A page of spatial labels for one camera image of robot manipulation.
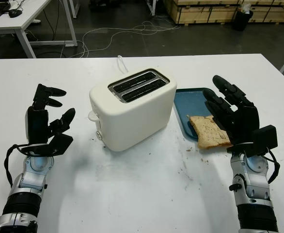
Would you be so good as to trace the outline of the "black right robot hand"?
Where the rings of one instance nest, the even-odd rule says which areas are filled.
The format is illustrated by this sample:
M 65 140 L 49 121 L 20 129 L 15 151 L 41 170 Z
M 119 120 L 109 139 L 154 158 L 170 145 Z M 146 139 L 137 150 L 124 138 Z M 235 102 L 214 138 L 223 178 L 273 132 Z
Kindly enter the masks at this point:
M 259 114 L 254 103 L 236 85 L 219 75 L 212 78 L 214 85 L 224 95 L 219 97 L 209 89 L 203 89 L 205 105 L 214 122 L 226 131 L 231 144 L 252 142 L 252 131 L 259 129 Z

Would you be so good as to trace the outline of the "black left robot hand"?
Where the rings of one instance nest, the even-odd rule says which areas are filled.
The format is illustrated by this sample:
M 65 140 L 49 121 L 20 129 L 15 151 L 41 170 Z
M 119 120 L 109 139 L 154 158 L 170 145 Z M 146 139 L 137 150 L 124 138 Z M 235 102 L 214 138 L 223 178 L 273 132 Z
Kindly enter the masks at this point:
M 65 135 L 64 132 L 70 128 L 70 123 L 74 119 L 75 109 L 67 110 L 60 119 L 51 123 L 48 122 L 48 111 L 46 106 L 61 107 L 62 103 L 52 97 L 62 97 L 66 91 L 47 87 L 38 84 L 33 104 L 26 111 L 26 136 L 30 144 L 44 144 L 52 138 L 50 145 L 68 147 L 73 142 L 73 137 Z

